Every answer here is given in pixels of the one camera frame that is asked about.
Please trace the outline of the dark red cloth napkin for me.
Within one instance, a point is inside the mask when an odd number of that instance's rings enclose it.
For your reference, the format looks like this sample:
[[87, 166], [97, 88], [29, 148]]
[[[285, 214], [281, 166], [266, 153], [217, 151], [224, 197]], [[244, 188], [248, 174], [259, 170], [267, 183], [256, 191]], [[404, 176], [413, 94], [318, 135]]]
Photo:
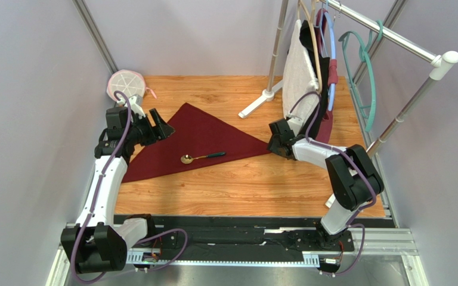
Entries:
[[[130, 162], [122, 182], [135, 182], [229, 161], [268, 154], [267, 143], [221, 119], [185, 103], [169, 119], [175, 129], [169, 138], [145, 146]], [[181, 156], [203, 156], [226, 152], [225, 156], [182, 164]]]

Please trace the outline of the gold spoon green handle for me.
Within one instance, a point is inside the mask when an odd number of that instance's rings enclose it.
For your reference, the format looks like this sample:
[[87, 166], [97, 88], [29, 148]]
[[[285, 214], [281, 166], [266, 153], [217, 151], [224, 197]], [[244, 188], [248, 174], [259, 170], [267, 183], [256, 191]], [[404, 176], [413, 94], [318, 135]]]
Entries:
[[207, 154], [207, 155], [198, 156], [198, 157], [192, 157], [186, 154], [186, 155], [181, 156], [180, 161], [182, 164], [192, 164], [192, 162], [195, 160], [200, 160], [204, 158], [216, 158], [216, 157], [222, 157], [225, 155], [226, 155], [226, 152], [212, 153], [212, 154]]

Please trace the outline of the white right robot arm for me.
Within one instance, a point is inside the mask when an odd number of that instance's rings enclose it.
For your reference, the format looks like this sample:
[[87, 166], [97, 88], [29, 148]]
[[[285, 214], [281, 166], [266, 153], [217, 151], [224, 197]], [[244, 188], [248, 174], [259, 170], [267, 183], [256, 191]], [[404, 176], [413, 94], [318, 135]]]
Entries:
[[341, 233], [361, 211], [376, 203], [384, 183], [364, 147], [337, 147], [315, 141], [294, 133], [288, 119], [272, 122], [269, 127], [269, 151], [327, 170], [335, 199], [321, 218], [324, 233]]

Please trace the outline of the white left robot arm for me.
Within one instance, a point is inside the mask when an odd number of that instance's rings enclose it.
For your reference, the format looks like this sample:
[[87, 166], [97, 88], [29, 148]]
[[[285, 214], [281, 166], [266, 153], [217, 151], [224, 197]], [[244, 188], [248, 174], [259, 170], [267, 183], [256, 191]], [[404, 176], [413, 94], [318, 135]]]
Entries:
[[114, 226], [116, 200], [135, 146], [170, 137], [175, 129], [156, 109], [140, 116], [126, 107], [106, 111], [106, 128], [95, 147], [94, 177], [85, 205], [73, 227], [63, 229], [61, 245], [76, 274], [121, 271], [127, 252], [148, 234], [150, 216], [132, 215]]

